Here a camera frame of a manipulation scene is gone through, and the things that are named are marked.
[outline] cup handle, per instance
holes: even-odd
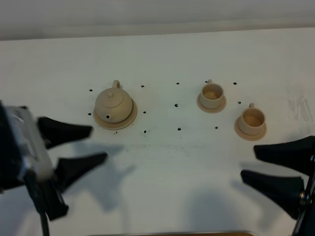
[[[120,89],[120,87],[121,87],[121,85],[120,85],[119,81],[118,81],[118,80],[115,80],[115,81],[113,82],[113,88],[118,88],[118,89]]]

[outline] beige teapot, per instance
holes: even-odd
[[[137,115],[137,107],[129,94],[122,90],[118,80],[113,86],[101,92],[96,101],[94,118],[107,129],[121,129],[132,123]]]

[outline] beige teacup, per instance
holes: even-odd
[[[200,109],[208,113],[217,113],[222,111],[226,106],[226,98],[223,88],[208,80],[197,99],[197,104]]]
[[[265,114],[251,103],[243,110],[234,125],[236,133],[243,139],[256,141],[263,138],[267,132]]]

